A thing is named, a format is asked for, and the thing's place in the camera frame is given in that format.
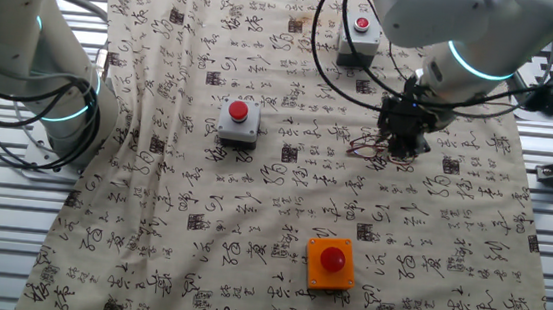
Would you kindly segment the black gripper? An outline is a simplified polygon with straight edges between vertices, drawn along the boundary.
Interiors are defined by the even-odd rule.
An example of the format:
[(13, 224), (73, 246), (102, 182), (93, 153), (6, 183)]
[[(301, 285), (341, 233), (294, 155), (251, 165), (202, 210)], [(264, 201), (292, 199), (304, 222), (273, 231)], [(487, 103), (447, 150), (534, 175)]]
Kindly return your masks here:
[(405, 81), (400, 97), (386, 96), (381, 102), (377, 127), (382, 135), (391, 135), (387, 148), (390, 155), (430, 152), (431, 146), (426, 141), (425, 133), (442, 130), (453, 122), (454, 115), (450, 110), (421, 105), (426, 89), (419, 81), (417, 76), (411, 76)]

